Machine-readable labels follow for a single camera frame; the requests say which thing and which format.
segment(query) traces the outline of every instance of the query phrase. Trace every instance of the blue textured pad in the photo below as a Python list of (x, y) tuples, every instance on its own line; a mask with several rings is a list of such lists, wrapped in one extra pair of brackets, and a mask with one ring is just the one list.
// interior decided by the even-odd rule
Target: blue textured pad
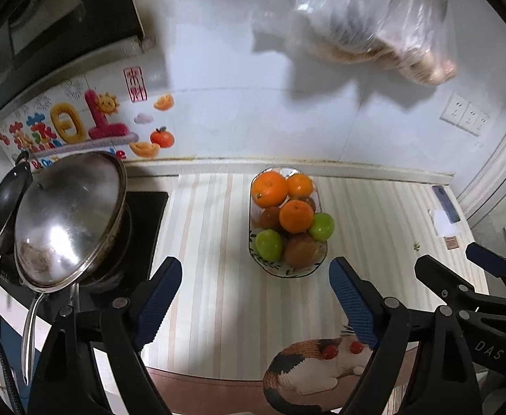
[(174, 259), (137, 316), (134, 337), (137, 351), (141, 351), (145, 345), (155, 339), (181, 283), (182, 265)]
[(347, 315), (349, 326), (362, 343), (374, 350), (378, 346), (378, 337), (374, 330), (373, 313), (337, 259), (331, 261), (329, 274), (331, 288)]
[(506, 276), (506, 259), (477, 243), (471, 243), (466, 247), (466, 258), (496, 278)]

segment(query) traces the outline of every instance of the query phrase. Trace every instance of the oval plate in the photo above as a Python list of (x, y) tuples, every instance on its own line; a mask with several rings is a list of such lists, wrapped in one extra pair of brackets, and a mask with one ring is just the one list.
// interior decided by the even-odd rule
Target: oval plate
[[(296, 173), (301, 173), (299, 170), (287, 167), (269, 168), (263, 171), (262, 173), (264, 172), (278, 172), (285, 178), (288, 178)], [(315, 212), (322, 212), (322, 208), (320, 206), (320, 197), (318, 196), (318, 191), (316, 189), (316, 184), (314, 183), (314, 181), (313, 185), (314, 191), (313, 193), (310, 194), (310, 197), (314, 200), (314, 205), (316, 207)], [(288, 200), (289, 197), (285, 199), (285, 201), (280, 205), (280, 207), (284, 205)], [(249, 198), (249, 254), (251, 254), (251, 257), (255, 260), (255, 262), (257, 262), (264, 271), (271, 274), (272, 276), (277, 276), (279, 278), (302, 278), (304, 276), (309, 276), (309, 274), (314, 273), (316, 269), (320, 267), (321, 263), (324, 262), (324, 259), (326, 259), (326, 255), (328, 253), (327, 242), (318, 242), (320, 251), (320, 260), (318, 260), (318, 262), (316, 262), (314, 265), (311, 265), (310, 267), (295, 269), (293, 267), (290, 267), (289, 265), (287, 265), (287, 263), (283, 261), (267, 262), (262, 257), (260, 257), (255, 248), (255, 237), (257, 236), (257, 234), (263, 231), (263, 228), (260, 225), (260, 214), (262, 213), (262, 211), (263, 209), (258, 207), (253, 202), (252, 198)]]

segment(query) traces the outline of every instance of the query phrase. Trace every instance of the fruit platter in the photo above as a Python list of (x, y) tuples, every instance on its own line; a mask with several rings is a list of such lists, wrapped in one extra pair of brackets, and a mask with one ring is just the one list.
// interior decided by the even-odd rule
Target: fruit platter
[(334, 220), (320, 207), (313, 180), (292, 168), (270, 168), (251, 183), (249, 253), (267, 273), (301, 278), (328, 253)]

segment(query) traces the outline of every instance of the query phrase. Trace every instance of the hanging plastic bag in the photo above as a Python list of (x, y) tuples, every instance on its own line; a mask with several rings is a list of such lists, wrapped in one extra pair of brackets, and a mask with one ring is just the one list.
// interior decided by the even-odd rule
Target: hanging plastic bag
[(373, 61), (386, 52), (377, 34), (390, 1), (267, 0), (254, 13), (254, 29), (330, 62)]
[(448, 0), (392, 0), (378, 39), (378, 58), (406, 79), (440, 85), (457, 75), (457, 48)]

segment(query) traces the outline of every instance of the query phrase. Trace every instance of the red tomato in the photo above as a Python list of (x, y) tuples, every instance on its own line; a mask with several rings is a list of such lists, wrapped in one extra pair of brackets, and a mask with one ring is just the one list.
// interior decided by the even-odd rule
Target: red tomato
[(360, 354), (362, 353), (364, 349), (364, 345), (362, 343), (360, 343), (359, 341), (354, 341), (353, 343), (351, 343), (351, 352), (353, 354)]
[(338, 347), (335, 345), (328, 345), (326, 348), (322, 350), (322, 359), (329, 360), (333, 359), (338, 355)]
[(161, 148), (170, 148), (174, 145), (174, 136), (166, 130), (166, 126), (155, 129), (155, 132), (151, 134), (151, 143), (156, 143)]

